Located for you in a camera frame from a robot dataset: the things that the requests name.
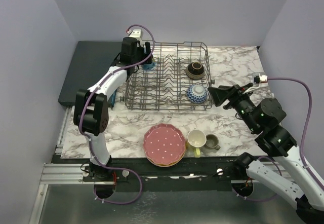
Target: marble countertop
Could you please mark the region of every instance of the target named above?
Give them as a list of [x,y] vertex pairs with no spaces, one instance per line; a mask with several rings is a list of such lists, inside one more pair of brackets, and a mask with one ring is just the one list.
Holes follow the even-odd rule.
[[[220,85],[245,85],[250,82],[250,74],[263,71],[255,47],[208,47],[211,79],[215,87]],[[117,90],[117,98],[125,92],[125,85]],[[264,97],[273,97],[269,88],[255,92],[251,96],[254,104]],[[213,133],[219,138],[219,151],[202,149],[202,157],[239,156],[243,152],[265,155],[254,142],[245,123],[235,118],[235,110],[224,110],[213,106],[206,111],[141,111],[129,110],[123,102],[116,100],[113,110],[109,109],[109,123],[105,130],[106,145],[113,158],[145,157],[144,134],[153,125],[173,124],[186,136],[190,130],[199,129],[205,134]],[[73,109],[63,136],[61,158],[89,158],[90,152],[84,136],[73,124]],[[185,157],[193,157],[187,150]]]

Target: wire dish rack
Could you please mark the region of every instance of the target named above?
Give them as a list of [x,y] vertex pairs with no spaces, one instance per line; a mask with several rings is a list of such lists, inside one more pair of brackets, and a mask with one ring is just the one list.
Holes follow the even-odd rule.
[[[209,93],[202,104],[192,103],[187,98],[191,85],[208,88],[211,84],[208,50],[204,43],[155,43],[153,57],[156,65],[152,70],[140,67],[127,81],[125,104],[128,109],[206,110],[212,107]],[[185,68],[194,61],[205,68],[201,80],[192,80],[185,73]]]

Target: yellow and white mug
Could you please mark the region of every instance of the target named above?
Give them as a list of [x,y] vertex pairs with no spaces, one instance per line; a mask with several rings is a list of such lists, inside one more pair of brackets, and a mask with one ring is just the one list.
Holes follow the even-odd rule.
[[200,148],[206,144],[206,140],[205,134],[198,129],[191,130],[188,133],[187,145],[193,150],[196,158],[200,157]]

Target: mug handle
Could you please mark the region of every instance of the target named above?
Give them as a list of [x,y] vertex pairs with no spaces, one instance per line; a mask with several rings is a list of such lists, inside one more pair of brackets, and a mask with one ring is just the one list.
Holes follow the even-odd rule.
[[194,156],[195,156],[196,158],[199,158],[199,157],[200,157],[200,149],[199,149],[199,148],[195,148],[195,149],[194,149]]

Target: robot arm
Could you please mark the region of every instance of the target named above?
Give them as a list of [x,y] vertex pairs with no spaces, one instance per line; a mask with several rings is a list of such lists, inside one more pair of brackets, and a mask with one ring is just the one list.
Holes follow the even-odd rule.
[[[265,98],[257,106],[250,100],[252,91],[263,87],[258,84],[266,82],[266,77],[254,75],[253,82],[245,86],[209,87],[208,91],[215,106],[222,105],[226,100],[229,101],[223,108],[236,110],[251,133],[258,135],[255,139],[258,146],[279,162],[296,184],[267,169],[247,153],[237,158],[234,169],[238,174],[256,179],[281,195],[297,209],[297,214],[306,223],[322,223],[310,222],[310,220],[316,218],[320,218],[320,221],[324,220],[324,191],[303,166],[295,139],[279,125],[286,117],[286,113],[276,99]],[[311,168],[321,183],[324,183],[312,166],[307,167]]]
[[[86,101],[97,89],[90,100],[90,104],[94,105],[94,107],[86,109],[82,123],[82,131],[87,133],[89,137],[86,137],[86,139],[92,143],[90,161],[93,164],[100,166],[99,161],[103,165],[107,165],[110,159],[104,137],[104,130],[109,120],[107,99],[129,76],[135,73],[134,65],[148,57],[150,53],[150,43],[146,42],[143,45],[142,30],[133,30],[128,37],[123,39],[121,52],[116,56],[112,67],[109,68],[105,76],[89,89],[80,89],[77,92],[73,122],[79,126]],[[154,66],[152,56],[142,66],[143,69],[152,68]]]

